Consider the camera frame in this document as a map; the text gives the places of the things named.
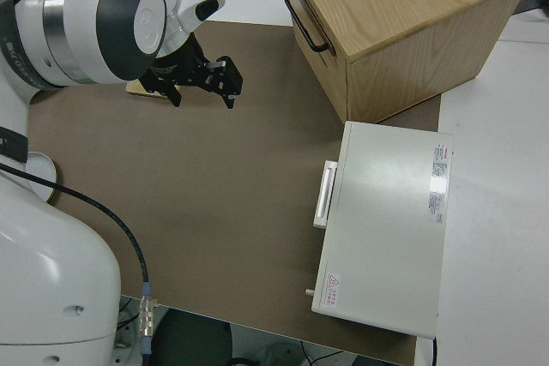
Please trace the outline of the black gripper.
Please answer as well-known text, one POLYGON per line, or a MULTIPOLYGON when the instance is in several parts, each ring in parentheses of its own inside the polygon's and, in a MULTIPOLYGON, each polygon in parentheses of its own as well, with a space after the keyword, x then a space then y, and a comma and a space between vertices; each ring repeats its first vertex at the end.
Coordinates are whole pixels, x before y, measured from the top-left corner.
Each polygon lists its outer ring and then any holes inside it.
POLYGON ((175 106, 182 96, 177 86, 199 87, 220 95, 228 109, 234 107, 236 96, 242 91, 243 77, 229 56, 209 61, 196 36, 191 35, 177 50, 156 57, 143 75, 143 88, 164 94, 175 106))

